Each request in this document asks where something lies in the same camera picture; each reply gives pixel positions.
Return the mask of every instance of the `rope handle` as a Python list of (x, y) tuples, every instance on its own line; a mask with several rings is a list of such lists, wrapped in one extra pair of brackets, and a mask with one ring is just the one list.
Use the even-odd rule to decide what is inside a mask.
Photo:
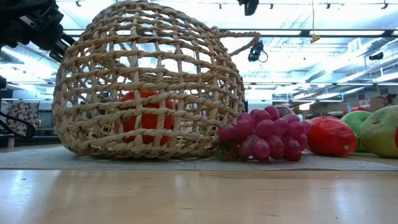
[(235, 37), (235, 38), (237, 38), (237, 37), (253, 37), (253, 39), (248, 44), (246, 44), (246, 45), (242, 46), (241, 48), (238, 48), (238, 49), (234, 50), (232, 53), (230, 53), (229, 54), (230, 57), (235, 56), (235, 55), (241, 53), (242, 51), (252, 47), (255, 43), (257, 43), (259, 41), (260, 36), (261, 36), (261, 34), (258, 32), (225, 31), (225, 32), (218, 33), (219, 38), (223, 38), (223, 37)]

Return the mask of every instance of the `table surface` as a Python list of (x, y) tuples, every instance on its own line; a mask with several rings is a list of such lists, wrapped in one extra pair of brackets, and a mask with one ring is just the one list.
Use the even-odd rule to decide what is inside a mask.
[(398, 172), (0, 170), (0, 223), (396, 223)]

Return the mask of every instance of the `grape bunch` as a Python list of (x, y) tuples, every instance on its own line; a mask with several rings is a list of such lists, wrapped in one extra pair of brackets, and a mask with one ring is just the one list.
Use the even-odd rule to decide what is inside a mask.
[(218, 134), (238, 150), (242, 160), (252, 156), (260, 162), (267, 162), (270, 157), (299, 161), (307, 147), (306, 134), (310, 128), (310, 123), (300, 122), (296, 114), (279, 118), (278, 109), (268, 106), (264, 110), (252, 110), (250, 114), (242, 113), (236, 126), (224, 124)]

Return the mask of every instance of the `grape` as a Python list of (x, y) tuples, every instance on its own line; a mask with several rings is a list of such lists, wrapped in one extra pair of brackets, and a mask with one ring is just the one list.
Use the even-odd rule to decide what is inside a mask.
[(303, 133), (304, 133), (304, 125), (302, 123), (295, 121), (289, 124), (289, 130), (287, 131), (287, 134), (289, 136), (297, 138)]
[(283, 119), (287, 120), (289, 123), (293, 123), (296, 121), (300, 122), (300, 118), (296, 114), (288, 114), (284, 116)]
[(253, 157), (260, 162), (268, 161), (270, 148), (268, 143), (259, 137), (255, 137), (253, 142)]
[(248, 120), (240, 120), (236, 123), (235, 131), (238, 138), (246, 137), (252, 131), (252, 124)]
[(260, 123), (261, 121), (264, 121), (265, 119), (267, 120), (271, 120), (271, 117), (269, 116), (269, 113), (266, 112), (265, 110), (259, 110), (256, 112), (256, 114), (254, 115), (255, 119), (254, 119), (254, 124), (257, 125), (258, 123)]
[(257, 124), (256, 126), (256, 134), (260, 138), (265, 138), (268, 135), (272, 134), (272, 127), (274, 125), (274, 122), (271, 120), (263, 120), (260, 123)]
[(249, 159), (249, 156), (253, 154), (253, 142), (256, 135), (252, 134), (246, 137), (239, 145), (238, 154), (241, 159)]
[(223, 124), (218, 128), (220, 139), (229, 140), (236, 136), (236, 129), (233, 125)]
[(301, 153), (300, 143), (296, 141), (294, 138), (287, 137), (284, 139), (284, 155), (292, 155)]
[(251, 117), (251, 121), (253, 123), (256, 121), (255, 115), (256, 115), (257, 111), (258, 111), (257, 109), (254, 109), (254, 110), (250, 111), (250, 117)]
[(303, 155), (301, 153), (289, 154), (289, 155), (284, 155), (284, 159), (286, 159), (287, 161), (298, 162), (301, 160), (302, 156)]
[(249, 113), (243, 112), (243, 113), (241, 113), (241, 115), (239, 116), (238, 120), (240, 121), (240, 120), (242, 120), (242, 119), (251, 121), (251, 116), (250, 116)]
[(272, 130), (276, 135), (284, 135), (289, 130), (289, 122), (285, 119), (277, 119), (274, 121)]
[(269, 113), (272, 121), (279, 119), (279, 111), (275, 106), (267, 106), (265, 110)]
[(304, 134), (308, 134), (308, 132), (310, 132), (311, 129), (311, 124), (308, 121), (302, 121), (301, 123), (304, 126)]
[(308, 143), (308, 137), (305, 134), (301, 134), (296, 140), (300, 144), (300, 150), (304, 151)]
[(284, 143), (282, 142), (281, 138), (276, 135), (270, 135), (266, 139), (269, 147), (270, 147), (270, 154), (271, 158), (278, 160), (283, 158), (284, 156)]

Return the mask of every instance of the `tomato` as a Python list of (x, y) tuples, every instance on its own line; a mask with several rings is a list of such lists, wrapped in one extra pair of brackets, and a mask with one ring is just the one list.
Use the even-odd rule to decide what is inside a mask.
[(355, 151), (354, 132), (340, 119), (320, 116), (308, 121), (311, 130), (307, 134), (310, 151), (324, 156), (347, 156)]
[[(149, 90), (141, 90), (140, 91), (140, 96), (141, 98), (148, 98), (149, 96), (153, 96), (158, 94), (158, 91), (149, 91)], [(134, 100), (134, 91), (130, 91), (129, 93), (127, 93), (126, 95), (124, 95), (121, 98), (121, 102), (127, 101), (127, 100)], [(159, 104), (158, 103), (149, 103), (146, 105), (143, 105), (143, 107), (145, 108), (159, 108)], [(128, 109), (134, 109), (135, 107), (131, 107), (131, 108), (122, 108), (122, 110), (128, 110)], [(167, 100), (166, 101), (166, 108), (168, 109), (174, 109), (173, 106), (173, 102), (172, 100)], [(141, 127), (145, 128), (145, 129), (156, 129), (157, 126), (157, 114), (143, 114), (142, 118), (141, 118)], [(136, 119), (137, 116), (132, 116), (129, 120), (127, 121), (123, 121), (123, 131), (124, 132), (128, 132), (128, 131), (133, 131), (136, 129)], [(171, 125), (174, 121), (174, 117), (171, 115), (166, 115), (165, 119), (164, 119), (164, 125), (163, 128), (164, 129), (170, 129)], [(124, 140), (124, 142), (129, 143), (131, 141), (135, 140), (135, 136), (129, 137), (127, 139)], [(149, 144), (151, 142), (155, 141), (155, 137), (154, 136), (150, 136), (150, 135), (143, 135), (142, 136), (142, 142), (144, 144)], [(170, 137), (168, 136), (163, 136), (162, 139), (160, 140), (160, 145), (163, 146), (164, 144), (169, 143), (170, 141)]]

